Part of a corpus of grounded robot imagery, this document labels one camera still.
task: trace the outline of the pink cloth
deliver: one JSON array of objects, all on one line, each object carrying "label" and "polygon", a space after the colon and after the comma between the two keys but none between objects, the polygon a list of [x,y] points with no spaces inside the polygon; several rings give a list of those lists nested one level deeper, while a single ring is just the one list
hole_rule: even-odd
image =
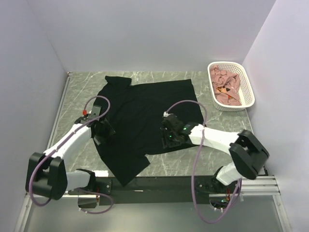
[{"label": "pink cloth", "polygon": [[218,65],[212,66],[210,73],[217,101],[224,105],[241,105],[238,95],[240,86],[239,75],[227,70],[220,70]]}]

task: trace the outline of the laundry basket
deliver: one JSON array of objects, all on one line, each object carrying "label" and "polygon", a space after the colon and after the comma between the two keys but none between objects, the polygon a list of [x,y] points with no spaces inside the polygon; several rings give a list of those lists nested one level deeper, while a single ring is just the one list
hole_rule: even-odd
[{"label": "laundry basket", "polygon": [[[237,73],[240,77],[240,87],[238,91],[241,105],[224,105],[217,101],[211,83],[210,68],[214,65],[218,65],[220,70],[227,70],[232,73]],[[216,109],[221,111],[241,111],[245,108],[252,106],[255,102],[254,94],[247,73],[242,65],[235,62],[213,62],[208,65],[208,77],[211,88],[212,102]]]}]

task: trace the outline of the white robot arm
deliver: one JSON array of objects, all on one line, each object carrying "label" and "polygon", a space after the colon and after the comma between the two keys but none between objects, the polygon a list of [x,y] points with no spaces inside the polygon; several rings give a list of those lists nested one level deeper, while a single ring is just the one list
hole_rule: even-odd
[{"label": "white robot arm", "polygon": [[217,170],[214,178],[225,186],[240,178],[256,179],[263,168],[269,153],[252,132],[226,132],[189,122],[184,124],[174,114],[164,113],[161,128],[165,147],[175,147],[183,143],[209,146],[229,154],[233,162]]}]

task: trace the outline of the white wall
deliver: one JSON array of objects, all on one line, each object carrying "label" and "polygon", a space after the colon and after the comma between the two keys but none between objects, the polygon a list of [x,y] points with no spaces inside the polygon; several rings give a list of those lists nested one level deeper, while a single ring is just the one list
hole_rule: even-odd
[{"label": "white wall", "polygon": [[275,0],[28,0],[69,71],[243,62]]},{"label": "white wall", "polygon": [[249,116],[269,150],[294,232],[309,231],[309,1],[277,0],[243,63]]},{"label": "white wall", "polygon": [[44,151],[66,73],[25,0],[0,1],[0,231],[14,230],[28,159]]}]

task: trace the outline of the marble table surface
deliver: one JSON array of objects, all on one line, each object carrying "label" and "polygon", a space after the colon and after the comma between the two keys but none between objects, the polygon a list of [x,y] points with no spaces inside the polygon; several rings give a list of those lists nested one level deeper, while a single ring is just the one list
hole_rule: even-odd
[{"label": "marble table surface", "polygon": [[[105,85],[104,77],[123,76],[132,78],[132,85],[142,83],[163,82],[172,80],[192,79],[197,100],[208,110],[207,126],[223,131],[252,130],[246,110],[239,112],[223,112],[217,110],[211,101],[211,91],[207,72],[74,72],[69,75],[69,83],[62,103],[57,127],[54,131],[52,144],[64,136],[81,116],[86,101],[95,96]],[[146,155],[150,165],[139,176],[191,175],[192,166],[198,147],[175,152]],[[222,165],[232,161],[231,157],[221,151],[204,147],[199,157],[196,174],[212,175]],[[67,172],[77,168],[88,170],[108,170],[100,159],[94,142],[89,142],[66,164]]]}]

